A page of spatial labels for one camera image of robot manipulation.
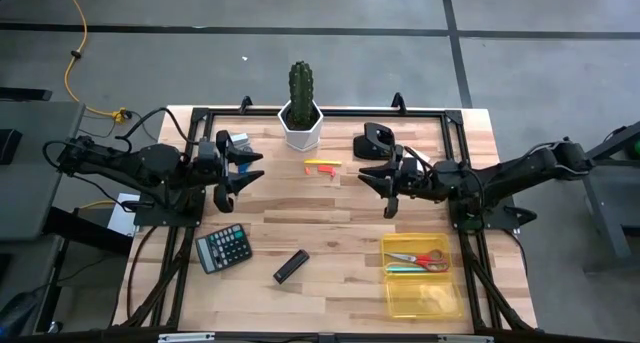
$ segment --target wooden tabletop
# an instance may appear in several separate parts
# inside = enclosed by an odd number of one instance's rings
[[[182,129],[189,127],[191,106],[169,107]],[[496,164],[498,153],[489,113],[463,110],[471,161],[475,168]],[[357,333],[469,333],[472,332],[467,291],[457,234],[451,229],[446,203],[400,198],[394,219],[382,217],[382,200],[357,178],[358,169],[383,162],[353,157],[353,137],[363,132],[366,118],[325,117],[318,149],[299,153],[284,141],[276,117],[217,117],[214,131],[247,133],[254,151],[264,159],[251,170],[266,173],[242,191],[235,211],[222,214],[213,204],[213,187],[207,188],[203,224],[196,237],[234,223],[249,235],[253,257],[223,272],[207,275],[198,261],[195,246],[184,293],[180,330],[357,332]],[[431,157],[444,159],[440,124],[429,118],[379,118],[390,127],[398,143]],[[456,135],[452,134],[457,149]],[[160,142],[184,149],[171,120],[165,117]],[[304,172],[303,160],[340,160],[337,175]],[[146,232],[136,235],[129,265]],[[158,228],[143,247],[132,285],[135,309],[158,279],[168,228]],[[443,232],[449,236],[453,273],[464,299],[461,319],[393,319],[387,312],[380,239],[385,233]],[[513,308],[530,325],[535,315],[518,246],[501,231],[487,231],[487,245],[494,280]],[[298,249],[311,258],[284,284],[273,274]],[[115,323],[125,320],[126,287],[123,282]],[[166,320],[174,285],[165,301]],[[489,322],[484,289],[479,288],[483,317]]]

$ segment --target yellow tray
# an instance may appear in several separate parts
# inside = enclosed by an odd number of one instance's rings
[[[462,317],[464,308],[460,291],[453,279],[451,251],[446,234],[385,234],[381,244],[387,307],[392,317],[423,319]],[[439,249],[444,253],[447,262],[449,262],[448,271],[398,273],[387,272],[385,269],[389,263],[399,263],[398,260],[385,253],[417,255],[426,254],[434,249]]]

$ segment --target hexagonal pot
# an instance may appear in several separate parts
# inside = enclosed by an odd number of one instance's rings
[[[278,112],[278,119],[280,119],[280,124],[282,124],[282,128],[284,129],[285,140],[289,147],[300,151],[306,152],[318,146],[320,143],[320,131],[322,130],[322,121],[324,120],[324,115],[322,115],[322,111],[316,105],[316,102],[313,101],[313,107],[318,112],[318,120],[316,124],[311,127],[311,129],[306,131],[295,131],[290,130],[285,123],[285,117],[287,112],[289,111],[289,106],[291,105],[291,101],[288,101],[287,104],[282,107],[280,112]]]

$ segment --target concrete floor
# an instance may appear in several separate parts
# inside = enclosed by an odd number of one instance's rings
[[[640,31],[640,0],[452,1],[458,28],[465,30]],[[79,2],[90,24],[447,27],[442,0]],[[69,0],[3,0],[0,21],[78,24],[79,18]],[[52,101],[68,100],[62,74],[80,40],[78,33],[0,31],[0,85],[48,88]],[[320,104],[386,106],[401,91],[411,106],[457,108],[449,43],[447,37],[92,33],[72,86],[86,104],[103,110],[237,104],[244,95],[257,104],[279,104],[287,97],[288,66],[304,59],[314,69]],[[640,117],[639,40],[461,39],[461,49],[473,107],[490,110],[502,159],[567,135],[591,147]],[[148,124],[153,134],[159,124]],[[109,127],[102,120],[82,124],[95,133]],[[134,143],[151,141],[139,134]],[[96,181],[112,194],[128,191]],[[584,264],[607,254],[584,195],[580,183],[550,182],[515,197],[539,215],[522,229],[539,326],[637,341],[639,275],[582,273]],[[56,204],[71,208],[97,199],[93,187],[64,179]]]

